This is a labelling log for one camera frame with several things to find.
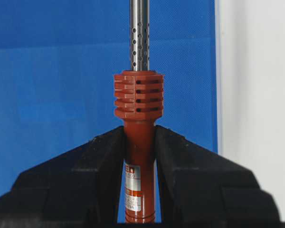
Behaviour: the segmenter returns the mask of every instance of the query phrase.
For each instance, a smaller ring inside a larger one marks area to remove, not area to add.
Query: silver metal tube
[[[132,71],[149,70],[150,0],[130,0],[130,60]]]

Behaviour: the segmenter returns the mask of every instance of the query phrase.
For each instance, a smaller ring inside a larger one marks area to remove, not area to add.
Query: sticker
[[[125,164],[125,207],[132,211],[142,210],[141,167]]]
[[[136,196],[125,195],[125,207],[129,210],[133,211],[141,211],[142,210],[142,198]]]
[[[141,168],[138,165],[125,164],[125,187],[132,191],[141,191]]]

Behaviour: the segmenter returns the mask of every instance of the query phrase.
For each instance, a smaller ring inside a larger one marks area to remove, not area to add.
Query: blue fabric
[[[0,195],[25,169],[122,125],[113,74],[129,68],[128,4],[0,0]],[[157,123],[216,152],[214,21],[214,0],[151,1],[151,68],[165,74]]]

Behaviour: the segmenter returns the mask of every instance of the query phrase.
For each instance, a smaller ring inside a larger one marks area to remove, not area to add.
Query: white background
[[[217,10],[219,152],[254,172],[285,221],[285,0]]]

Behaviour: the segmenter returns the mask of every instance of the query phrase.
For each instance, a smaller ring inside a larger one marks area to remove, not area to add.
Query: metal shaft
[[[132,71],[149,70],[150,0],[130,0],[130,60]]]

